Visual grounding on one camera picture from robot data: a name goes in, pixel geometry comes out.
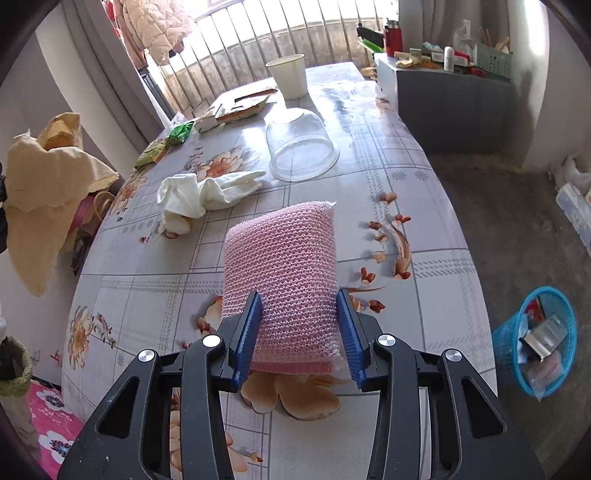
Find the pink knitted cloth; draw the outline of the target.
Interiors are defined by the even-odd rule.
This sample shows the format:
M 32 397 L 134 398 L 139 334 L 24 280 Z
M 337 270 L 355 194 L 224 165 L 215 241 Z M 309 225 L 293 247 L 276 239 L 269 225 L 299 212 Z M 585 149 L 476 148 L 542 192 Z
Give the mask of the pink knitted cloth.
M 263 304 L 253 370 L 325 374 L 342 363 L 334 214 L 332 202 L 305 202 L 226 234 L 221 316 L 242 312 L 250 292 Z

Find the yellow cloth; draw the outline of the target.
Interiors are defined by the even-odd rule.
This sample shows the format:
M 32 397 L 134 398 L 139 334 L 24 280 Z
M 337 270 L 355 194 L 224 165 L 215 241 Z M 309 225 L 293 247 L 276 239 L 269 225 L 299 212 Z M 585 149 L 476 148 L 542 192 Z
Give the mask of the yellow cloth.
M 6 162 L 7 249 L 30 294 L 41 296 L 79 204 L 118 173 L 84 151 L 81 115 L 52 118 L 39 136 L 13 138 Z

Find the blue plastic trash basket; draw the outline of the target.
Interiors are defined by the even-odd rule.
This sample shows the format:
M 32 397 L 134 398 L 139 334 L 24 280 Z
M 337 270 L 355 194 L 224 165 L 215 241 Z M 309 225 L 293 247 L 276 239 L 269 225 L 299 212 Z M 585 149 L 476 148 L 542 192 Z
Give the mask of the blue plastic trash basket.
M 543 286 L 492 333 L 497 379 L 542 400 L 566 380 L 575 360 L 577 321 L 567 297 Z

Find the pink floral floor mat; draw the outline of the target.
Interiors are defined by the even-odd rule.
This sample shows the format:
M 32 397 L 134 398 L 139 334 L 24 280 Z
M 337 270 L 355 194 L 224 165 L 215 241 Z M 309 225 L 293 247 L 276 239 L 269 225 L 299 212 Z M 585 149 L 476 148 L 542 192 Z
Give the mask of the pink floral floor mat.
M 83 423 L 65 405 L 58 390 L 32 380 L 26 396 L 37 429 L 40 465 L 56 479 Z

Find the green woven basket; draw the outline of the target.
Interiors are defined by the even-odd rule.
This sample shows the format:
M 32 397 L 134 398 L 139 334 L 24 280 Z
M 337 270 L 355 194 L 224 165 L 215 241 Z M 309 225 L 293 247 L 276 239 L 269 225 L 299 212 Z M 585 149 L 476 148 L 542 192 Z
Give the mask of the green woven basket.
M 29 391 L 33 372 L 32 360 L 24 345 L 7 336 L 1 342 L 1 397 L 23 397 Z

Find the floral tablecloth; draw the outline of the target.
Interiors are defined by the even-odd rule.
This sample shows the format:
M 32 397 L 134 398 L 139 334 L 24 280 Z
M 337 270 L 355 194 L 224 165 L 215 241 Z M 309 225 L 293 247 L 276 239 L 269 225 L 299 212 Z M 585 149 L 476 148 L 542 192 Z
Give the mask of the floral tablecloth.
M 221 320 L 224 243 L 231 230 L 257 228 L 242 242 L 276 279 L 298 247 L 287 219 L 293 205 L 329 202 L 320 223 L 335 242 L 339 285 L 353 306 L 386 332 L 430 353 L 462 351 L 490 386 L 495 362 L 485 301 L 454 208 L 427 156 L 374 83 L 351 63 L 308 69 L 297 107 L 322 118 L 339 159 L 318 178 L 263 177 L 235 207 L 208 213 L 176 239 L 160 230 L 156 192 L 168 176 L 269 168 L 266 126 L 290 109 L 274 95 L 255 119 L 189 139 L 160 163 L 131 175 L 92 244 L 73 297 L 64 342 L 62 397 L 80 420 L 144 350 L 178 351 Z

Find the red paper gift bag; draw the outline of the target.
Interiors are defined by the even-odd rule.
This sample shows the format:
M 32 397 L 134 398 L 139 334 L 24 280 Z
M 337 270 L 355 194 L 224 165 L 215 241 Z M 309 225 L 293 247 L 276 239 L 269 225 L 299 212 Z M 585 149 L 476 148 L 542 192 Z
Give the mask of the red paper gift bag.
M 75 276 L 81 273 L 98 229 L 114 199 L 114 195 L 108 190 L 101 190 L 90 194 L 81 202 L 79 208 L 83 209 L 83 216 L 80 221 L 74 218 L 77 225 L 73 230 L 75 236 L 72 244 L 71 269 Z

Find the grey side cabinet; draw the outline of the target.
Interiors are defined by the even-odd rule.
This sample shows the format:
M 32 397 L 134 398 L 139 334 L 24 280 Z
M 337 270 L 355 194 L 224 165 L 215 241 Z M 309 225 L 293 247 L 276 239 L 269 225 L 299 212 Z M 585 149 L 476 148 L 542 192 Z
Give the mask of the grey side cabinet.
M 375 56 L 378 85 L 428 154 L 492 154 L 503 146 L 514 87 Z

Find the small white box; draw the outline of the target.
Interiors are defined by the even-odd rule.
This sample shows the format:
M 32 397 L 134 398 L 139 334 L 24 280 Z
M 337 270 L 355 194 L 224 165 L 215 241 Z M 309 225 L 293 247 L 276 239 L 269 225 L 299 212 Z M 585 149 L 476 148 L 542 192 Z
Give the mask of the small white box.
M 193 127 L 199 134 L 205 133 L 218 125 L 217 118 L 214 113 L 207 113 L 200 115 L 194 120 Z

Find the clear plastic dome lid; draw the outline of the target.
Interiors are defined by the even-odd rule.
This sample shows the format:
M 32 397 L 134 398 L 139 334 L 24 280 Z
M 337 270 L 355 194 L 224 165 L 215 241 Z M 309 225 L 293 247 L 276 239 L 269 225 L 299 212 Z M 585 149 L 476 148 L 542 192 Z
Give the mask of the clear plastic dome lid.
M 307 181 L 325 174 L 339 160 L 318 114 L 303 108 L 288 108 L 266 125 L 270 173 L 286 182 Z

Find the brown torn cardboard packet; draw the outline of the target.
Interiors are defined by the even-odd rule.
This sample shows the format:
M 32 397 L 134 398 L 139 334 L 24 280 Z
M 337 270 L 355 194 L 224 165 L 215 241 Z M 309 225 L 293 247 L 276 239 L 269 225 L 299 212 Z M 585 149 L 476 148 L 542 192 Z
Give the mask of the brown torn cardboard packet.
M 232 123 L 259 114 L 266 107 L 276 88 L 263 89 L 242 96 L 226 92 L 214 104 L 213 114 L 218 123 Z

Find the green perforated utensil holder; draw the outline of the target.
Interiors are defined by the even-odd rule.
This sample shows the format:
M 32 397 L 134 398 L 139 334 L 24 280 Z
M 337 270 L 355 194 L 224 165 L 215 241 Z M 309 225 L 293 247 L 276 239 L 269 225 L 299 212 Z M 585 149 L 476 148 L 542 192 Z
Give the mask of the green perforated utensil holder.
M 476 44 L 474 55 L 474 63 L 477 68 L 496 77 L 511 78 L 513 56 L 510 53 L 483 44 Z

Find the red thermos bottle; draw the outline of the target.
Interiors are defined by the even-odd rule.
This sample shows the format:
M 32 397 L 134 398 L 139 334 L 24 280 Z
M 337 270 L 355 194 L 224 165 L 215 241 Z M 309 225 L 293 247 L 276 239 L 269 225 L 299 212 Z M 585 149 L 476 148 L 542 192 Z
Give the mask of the red thermos bottle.
M 403 35 L 398 20 L 388 19 L 384 29 L 385 48 L 389 57 L 394 58 L 397 52 L 404 50 Z

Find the pink quilted jacket hanging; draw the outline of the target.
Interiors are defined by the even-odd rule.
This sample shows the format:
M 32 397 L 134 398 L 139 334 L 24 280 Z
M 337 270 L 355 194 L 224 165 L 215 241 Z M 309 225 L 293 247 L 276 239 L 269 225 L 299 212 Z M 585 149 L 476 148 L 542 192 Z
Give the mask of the pink quilted jacket hanging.
M 147 67 L 145 51 L 157 66 L 169 64 L 169 54 L 180 53 L 192 32 L 194 17 L 183 1 L 114 1 L 114 16 L 123 43 L 137 69 Z

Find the grey curtain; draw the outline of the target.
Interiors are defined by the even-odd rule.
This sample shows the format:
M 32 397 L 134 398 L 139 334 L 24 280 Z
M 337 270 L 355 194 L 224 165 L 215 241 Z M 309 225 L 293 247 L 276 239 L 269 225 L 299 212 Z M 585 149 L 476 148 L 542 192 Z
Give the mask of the grey curtain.
M 493 0 L 401 0 L 399 23 L 406 49 L 424 42 L 445 47 L 453 45 L 454 32 L 465 20 L 471 23 L 471 35 L 481 40 L 480 30 L 489 33 L 492 45 L 509 36 L 507 1 Z

